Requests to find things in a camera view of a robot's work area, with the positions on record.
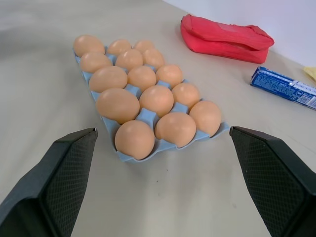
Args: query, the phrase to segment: table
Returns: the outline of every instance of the table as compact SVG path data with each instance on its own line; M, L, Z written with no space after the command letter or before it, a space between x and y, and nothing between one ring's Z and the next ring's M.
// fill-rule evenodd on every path
M88 187L73 237L268 237L229 135L128 164L119 161L72 53L80 34L104 43L153 40L230 125L283 139L316 170L316 111L249 86L257 65L191 52L186 13L159 0L5 0L0 7L0 201L70 132L97 127ZM311 83L270 52L264 66Z

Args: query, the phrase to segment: red bag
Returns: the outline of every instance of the red bag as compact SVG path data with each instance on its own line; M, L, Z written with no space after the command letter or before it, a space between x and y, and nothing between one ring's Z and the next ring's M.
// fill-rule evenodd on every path
M226 25L189 14L182 18L181 35L193 52L258 64L266 61L275 43L257 26Z

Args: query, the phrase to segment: egg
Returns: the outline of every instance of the egg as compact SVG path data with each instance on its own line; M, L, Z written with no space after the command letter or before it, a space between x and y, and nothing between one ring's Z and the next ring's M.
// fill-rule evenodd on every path
M154 85L146 89L139 98L140 108L157 113L161 118L173 107L172 92L163 85Z
M156 74L155 72L147 66L139 66L133 68L127 75L128 84L137 86L141 91L156 84Z
M128 90L110 88L103 91L96 100L96 109L101 116L119 124L133 120L139 113L139 101Z
M102 53L85 53L80 60L80 68L84 72L94 73L102 67L112 66L112 62Z
M174 102L188 106L189 110L199 101L200 93L191 83L180 83L172 90Z
M154 48L155 45L150 40L140 40L134 45L134 49L137 49L141 53L144 53L147 49Z
M157 70L156 80L169 83L172 89L182 82L182 71L177 65L164 65Z
M164 65L163 55L155 48L147 49L143 53L144 64L154 66L157 70Z
M197 124L197 129L211 137L217 132L222 121L222 113L211 101L200 101L190 111L190 116Z
M95 36L82 35L78 36L74 41L74 51L78 57L82 57L85 53L98 52L105 54L104 45Z
M90 78L90 90L101 93L110 88L124 88L127 85L126 72L116 66L103 67Z
M132 70L143 65L142 54L136 49L130 49L120 54L115 62L115 66Z
M182 112L173 112L163 116L155 127L155 136L175 144L178 148L192 141L196 133L193 118Z
M146 158L155 145L155 135L144 122L133 120L119 127L115 135L115 148L137 160Z
M126 39L118 39L112 42L107 50L108 54L119 56L121 53L124 53L132 48L132 45Z

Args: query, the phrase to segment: white wall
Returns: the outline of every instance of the white wall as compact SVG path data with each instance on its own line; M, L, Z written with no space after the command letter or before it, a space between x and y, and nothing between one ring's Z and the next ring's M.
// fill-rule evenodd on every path
M165 0L193 15L227 24L257 25L273 50L316 66L316 0Z

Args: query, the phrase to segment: egg carton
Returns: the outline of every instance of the egg carton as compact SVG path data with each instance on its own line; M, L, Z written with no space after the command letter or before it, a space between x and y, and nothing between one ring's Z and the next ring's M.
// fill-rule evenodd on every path
M115 65L115 62L116 62L116 57L114 55L111 55L111 54L106 54L106 56L111 60L112 64ZM76 56L75 54L75 59L76 59L76 62L79 64L80 63L80 58ZM155 68L151 65L147 65L149 67L151 67L154 72L156 72ZM82 74L82 77L84 78L85 82L87 83L87 86L89 87L89 80L92 76L92 73L88 73L88 72L81 72ZM181 83L187 83L188 81L187 80L183 80ZM163 85L169 89L171 89L171 86L170 84L166 83L166 82L163 82L163 81L158 81L157 82L157 85ZM133 86L133 85L130 85L130 84L127 84L127 86L124 88L128 91L130 91L131 93L133 93L137 99L139 99L139 97L141 96L142 94L142 91L140 88L136 87L136 86ZM100 93L98 92L95 92L95 91L91 91L90 90L90 94L91 94L91 97L93 98L94 102L96 102L97 98L99 97ZM186 105L183 105L183 104L180 104L178 102L175 102L174 105L173 105L173 108L172 110L170 111L171 112L183 112L183 113L186 113L188 114L189 112L189 109ZM155 138L155 145L154 145L154 148L152 150L152 152L144 159L142 160L137 160L135 159L134 157L131 157L131 156L128 156L128 155L125 155L119 151L117 151L115 149L115 144L114 144L114 140L115 140L115 134L117 132L117 130L119 129L119 127L121 126L120 124L118 124L116 121L114 120L111 120L111 119L108 119L106 117L102 117L100 116L102 122L104 123L110 137L111 137L111 144L115 150L115 152L117 153L119 159L123 162L130 162L130 163L139 163L139 162L144 162L146 160L149 160L150 158L152 158L156 153L158 152L162 152L162 151L166 151L166 150L181 150L181 149L184 149L186 148L187 146L189 146L190 144L192 144L193 142L195 141L206 141L206 140L213 140L215 138L217 138L218 136L220 136L222 133L224 133L225 131L228 131L230 129L229 125L226 123L226 122L222 122L220 124L220 127L219 129L217 130L217 132L215 133L214 136L210 137L209 134L206 134L200 130L197 130L196 131L196 134L194 136L194 138L192 139L192 141L190 143L188 143L187 145L181 147L181 148L177 148L177 146L175 144L172 144L170 142L167 142L165 140L159 140L157 138ZM153 112L153 111L150 111L150 110L147 110L145 108L142 108L139 115L136 117L135 120L139 120L139 121L142 121L142 122L145 122L146 124L148 124L150 126L150 128L152 130L154 130L155 128L155 125L157 124L158 120L160 118L158 117L158 115Z

